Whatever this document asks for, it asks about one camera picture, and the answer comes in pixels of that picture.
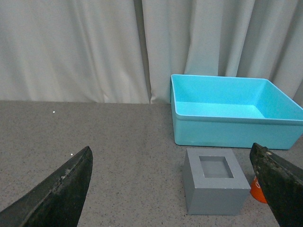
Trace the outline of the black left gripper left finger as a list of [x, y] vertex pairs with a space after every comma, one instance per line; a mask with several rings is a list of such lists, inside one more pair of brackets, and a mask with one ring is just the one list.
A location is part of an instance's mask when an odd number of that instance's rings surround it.
[[2, 227], [76, 227], [92, 174], [86, 146], [0, 213]]

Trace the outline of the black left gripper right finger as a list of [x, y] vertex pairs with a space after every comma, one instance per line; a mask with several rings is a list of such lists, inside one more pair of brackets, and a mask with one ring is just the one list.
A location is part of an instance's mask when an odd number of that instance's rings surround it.
[[250, 161], [264, 197], [281, 227], [303, 225], [303, 170], [257, 143]]

